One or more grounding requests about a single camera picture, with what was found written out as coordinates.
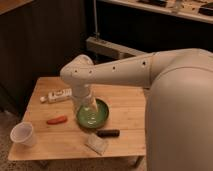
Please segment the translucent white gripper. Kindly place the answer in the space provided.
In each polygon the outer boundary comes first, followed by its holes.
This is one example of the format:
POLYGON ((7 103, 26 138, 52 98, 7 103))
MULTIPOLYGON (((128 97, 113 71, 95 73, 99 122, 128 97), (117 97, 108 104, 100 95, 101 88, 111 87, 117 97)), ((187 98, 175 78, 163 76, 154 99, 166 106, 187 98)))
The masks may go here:
MULTIPOLYGON (((90 85, 77 85, 72 87, 72 99, 75 106, 75 110, 78 111, 81 106, 91 107, 94 102, 94 97, 91 91, 90 85)), ((99 116, 103 115, 103 104, 98 98, 96 100, 97 112, 99 116)), ((82 125, 86 125, 89 120, 90 109, 88 107, 82 107, 78 113, 79 122, 82 125)))

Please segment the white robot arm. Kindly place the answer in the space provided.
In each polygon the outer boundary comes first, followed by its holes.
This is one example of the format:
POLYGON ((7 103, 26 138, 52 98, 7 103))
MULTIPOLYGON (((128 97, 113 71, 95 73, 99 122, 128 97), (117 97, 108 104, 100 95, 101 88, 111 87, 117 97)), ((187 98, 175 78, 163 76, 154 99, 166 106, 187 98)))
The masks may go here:
POLYGON ((178 49, 95 65, 79 55, 60 71, 75 101, 92 84, 147 88, 147 171, 213 171, 213 53, 178 49))

